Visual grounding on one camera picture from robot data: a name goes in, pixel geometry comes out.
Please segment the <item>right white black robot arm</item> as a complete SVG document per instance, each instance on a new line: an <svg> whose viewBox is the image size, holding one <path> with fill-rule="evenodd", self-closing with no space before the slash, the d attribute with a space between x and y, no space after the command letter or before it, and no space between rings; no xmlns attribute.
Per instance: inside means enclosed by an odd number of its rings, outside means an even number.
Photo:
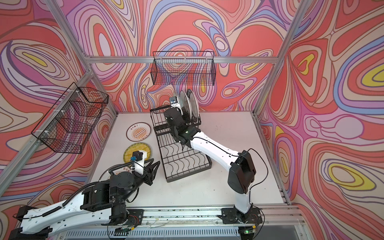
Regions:
<svg viewBox="0 0 384 240"><path fill-rule="evenodd" d="M247 223L252 216L250 185L257 173L251 154L238 153L209 138L193 125L187 125L176 108L164 112L171 135L183 147L199 151L219 163L228 172L228 185L235 191L233 208L223 208L220 218L224 224Z"/></svg>

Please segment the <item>black metal dish rack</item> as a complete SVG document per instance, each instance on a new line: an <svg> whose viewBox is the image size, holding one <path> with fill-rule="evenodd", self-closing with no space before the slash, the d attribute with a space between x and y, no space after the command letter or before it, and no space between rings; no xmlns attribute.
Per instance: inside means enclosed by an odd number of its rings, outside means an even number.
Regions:
<svg viewBox="0 0 384 240"><path fill-rule="evenodd" d="M167 125L164 112L171 106L163 105L150 110L153 130L168 183L201 173L212 168L210 157L176 142Z"/></svg>

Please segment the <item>pale green flower plate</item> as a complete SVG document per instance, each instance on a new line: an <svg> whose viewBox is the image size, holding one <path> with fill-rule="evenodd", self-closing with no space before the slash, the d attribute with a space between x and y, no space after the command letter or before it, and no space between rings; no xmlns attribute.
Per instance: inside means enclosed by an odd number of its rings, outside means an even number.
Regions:
<svg viewBox="0 0 384 240"><path fill-rule="evenodd" d="M181 115L183 115L183 102L181 100L180 95L178 95L177 93L174 93L173 100L171 101L171 106L173 108L177 108Z"/></svg>

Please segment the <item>large orange sunburst plate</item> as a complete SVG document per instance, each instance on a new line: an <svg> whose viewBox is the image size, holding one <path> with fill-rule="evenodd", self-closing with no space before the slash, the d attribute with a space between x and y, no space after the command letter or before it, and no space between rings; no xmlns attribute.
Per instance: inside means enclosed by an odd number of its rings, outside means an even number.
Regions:
<svg viewBox="0 0 384 240"><path fill-rule="evenodd" d="M114 175L119 175L119 174L124 173L124 172L130 173L131 171L132 171L131 167L127 166L127 167L119 168L117 170L113 170L109 174L110 174L110 177L111 177L111 176L114 176Z"/></svg>

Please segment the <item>green rimmed white plate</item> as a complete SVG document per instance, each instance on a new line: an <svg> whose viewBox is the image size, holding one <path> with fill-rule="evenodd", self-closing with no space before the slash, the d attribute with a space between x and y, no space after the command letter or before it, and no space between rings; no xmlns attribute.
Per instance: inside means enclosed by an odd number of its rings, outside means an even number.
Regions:
<svg viewBox="0 0 384 240"><path fill-rule="evenodd" d="M197 123L199 119L199 103L194 92L191 89L187 90L187 96L190 100L192 123Z"/></svg>

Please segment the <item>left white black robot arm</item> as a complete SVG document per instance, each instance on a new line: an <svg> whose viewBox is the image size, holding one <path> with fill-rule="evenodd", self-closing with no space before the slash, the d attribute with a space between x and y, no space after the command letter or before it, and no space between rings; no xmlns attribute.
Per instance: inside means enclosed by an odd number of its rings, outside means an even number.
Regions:
<svg viewBox="0 0 384 240"><path fill-rule="evenodd" d="M45 240L55 234L82 226L116 226L128 224L126 204L142 184L151 186L160 162L153 159L108 169L109 179L89 183L67 200L43 207L20 207L15 219L21 225L11 231L10 240Z"/></svg>

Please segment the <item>small orange sunburst plate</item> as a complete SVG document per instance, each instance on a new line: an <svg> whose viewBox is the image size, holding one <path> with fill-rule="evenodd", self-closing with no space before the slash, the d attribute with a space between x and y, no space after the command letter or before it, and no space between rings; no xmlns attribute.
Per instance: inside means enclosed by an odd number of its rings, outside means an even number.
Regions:
<svg viewBox="0 0 384 240"><path fill-rule="evenodd" d="M131 125L126 131L126 137L132 142L141 142L148 138L152 132L149 124L138 122Z"/></svg>

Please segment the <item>white plate with clover emblem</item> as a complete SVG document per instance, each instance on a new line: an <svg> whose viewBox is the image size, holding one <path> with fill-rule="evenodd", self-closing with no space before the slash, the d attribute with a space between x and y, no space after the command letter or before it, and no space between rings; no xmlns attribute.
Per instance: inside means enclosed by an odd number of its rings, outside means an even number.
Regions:
<svg viewBox="0 0 384 240"><path fill-rule="evenodd" d="M186 92L181 91L180 92L180 99L182 106L182 112L183 112L183 119L187 122L187 124L192 123L192 109L191 109L191 103L190 99L188 98Z"/></svg>

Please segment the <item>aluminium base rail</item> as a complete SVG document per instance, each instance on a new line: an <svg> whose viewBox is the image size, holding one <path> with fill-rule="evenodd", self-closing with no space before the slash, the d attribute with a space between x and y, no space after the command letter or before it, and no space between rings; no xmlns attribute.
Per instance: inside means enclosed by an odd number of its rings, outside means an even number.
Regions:
<svg viewBox="0 0 384 240"><path fill-rule="evenodd" d="M117 226L87 227L77 236L97 240L311 240L303 214L289 205L252 206L247 214L230 206L141 207L134 230Z"/></svg>

